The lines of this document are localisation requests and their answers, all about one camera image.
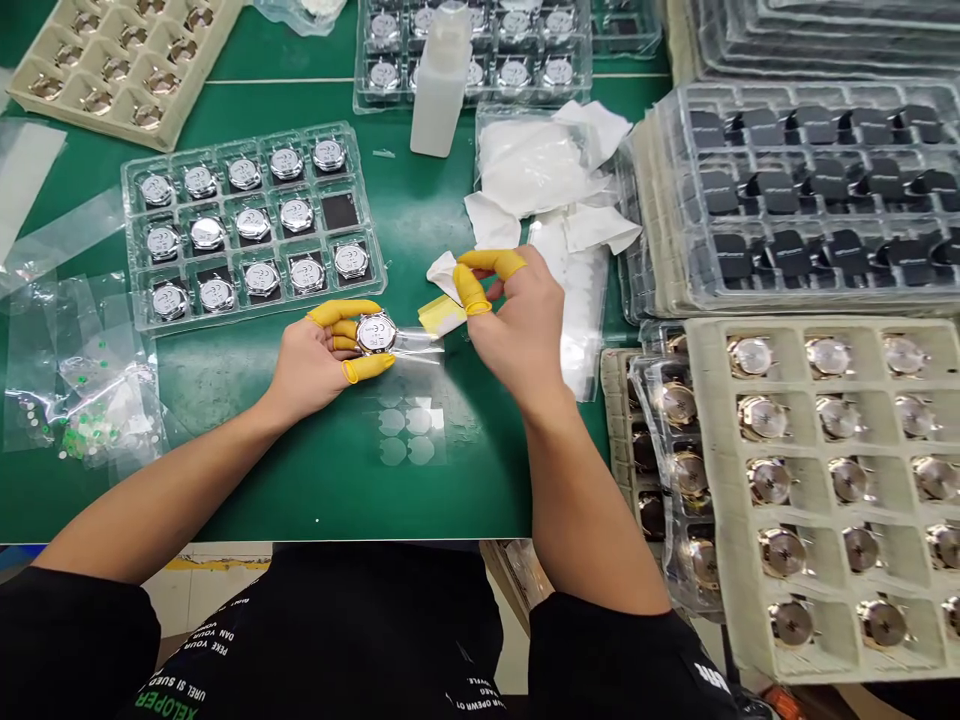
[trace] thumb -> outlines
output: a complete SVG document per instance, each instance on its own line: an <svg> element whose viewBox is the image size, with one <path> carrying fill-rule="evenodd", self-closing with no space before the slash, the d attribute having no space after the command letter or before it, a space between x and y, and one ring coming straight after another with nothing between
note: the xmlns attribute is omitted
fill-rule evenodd
<svg viewBox="0 0 960 720"><path fill-rule="evenodd" d="M493 309L493 305L487 300L483 285L477 280L473 270L463 263L457 263L453 269L453 284L457 286L460 304L463 305L467 317L483 315Z"/></svg>
<svg viewBox="0 0 960 720"><path fill-rule="evenodd" d="M347 382L356 385L361 380L369 380L377 375L382 375L396 361L397 357L395 355L379 353L355 360L344 360L340 363L340 369L343 371L343 376L347 379Z"/></svg>

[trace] black shirt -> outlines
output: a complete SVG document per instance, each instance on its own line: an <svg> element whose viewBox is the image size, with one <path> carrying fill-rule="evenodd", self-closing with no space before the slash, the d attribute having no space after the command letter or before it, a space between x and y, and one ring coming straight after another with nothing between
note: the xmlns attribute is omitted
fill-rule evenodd
<svg viewBox="0 0 960 720"><path fill-rule="evenodd" d="M503 631L475 554L317 544L270 569L153 672L139 587L27 568L0 585L0 718L505 718ZM734 718L676 614L555 593L531 615L533 717Z"/></svg>

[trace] person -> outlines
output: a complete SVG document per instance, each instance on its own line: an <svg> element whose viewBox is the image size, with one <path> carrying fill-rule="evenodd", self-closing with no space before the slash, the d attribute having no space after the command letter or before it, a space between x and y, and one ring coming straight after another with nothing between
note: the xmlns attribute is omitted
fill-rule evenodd
<svg viewBox="0 0 960 720"><path fill-rule="evenodd" d="M533 541L556 588L530 618L531 716L736 717L563 383L563 291L543 258L470 252L455 283L477 352L522 414ZM285 430L388 370L392 356L352 352L348 318L377 310L335 301L290 325L253 407L112 488L0 586L0 717L507 717L482 559L416 544L278 551L154 672L159 627L140 584Z"/></svg>

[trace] green table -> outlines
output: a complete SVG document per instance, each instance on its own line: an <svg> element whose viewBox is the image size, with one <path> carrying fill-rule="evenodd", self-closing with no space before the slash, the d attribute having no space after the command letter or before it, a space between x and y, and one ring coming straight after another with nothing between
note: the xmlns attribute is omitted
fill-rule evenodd
<svg viewBox="0 0 960 720"><path fill-rule="evenodd" d="M13 67L38 32L53 0L15 2L0 27L0 65ZM472 113L461 118L447 160L408 149L410 115L355 116L351 108L356 5L327 38L300 38L243 11L178 149L335 120L350 122L362 152L370 206L389 286L376 298L401 326L417 325L417 309L439 293L424 272L441 252L472 246L462 198L471 192ZM640 120L670 89L663 57L650 63L597 62L593 96ZM7 115L20 115L15 105ZM151 151L62 125L67 144L53 166L23 234L119 182L119 167ZM372 154L390 150L387 159ZM58 274L99 275L126 269L122 233L62 266ZM636 336L620 313L613 267L605 335ZM256 400L266 388L283 328L299 312L161 339L164 403L192 433L201 433ZM0 315L0 378L5 377L7 317ZM379 459L376 400L398 391L388 374L348 391L287 434L260 462L197 540L330 540L515 537L530 532L527 457L519 415L480 363L465 330L446 338L445 371L431 394L445 419L445 462L387 467ZM581 405L606 454L602 395ZM106 471L86 471L55 450L0 455L0 543L50 540L108 489Z"/></svg>

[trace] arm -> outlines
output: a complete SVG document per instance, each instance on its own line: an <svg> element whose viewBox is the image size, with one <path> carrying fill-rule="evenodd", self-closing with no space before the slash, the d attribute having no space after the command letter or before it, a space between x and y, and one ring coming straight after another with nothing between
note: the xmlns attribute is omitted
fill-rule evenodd
<svg viewBox="0 0 960 720"><path fill-rule="evenodd" d="M454 280L481 359L523 416L533 487L533 542L561 592L611 610L670 610L660 571L610 471L580 419L560 370L563 290L540 254L471 252ZM496 272L489 293L480 275ZM490 301L506 294L496 314Z"/></svg>
<svg viewBox="0 0 960 720"><path fill-rule="evenodd" d="M356 323L344 319L379 310L369 300L333 301L290 325L270 388L252 408L101 496L33 564L144 582L190 542L286 430L393 364L388 354L357 358Z"/></svg>

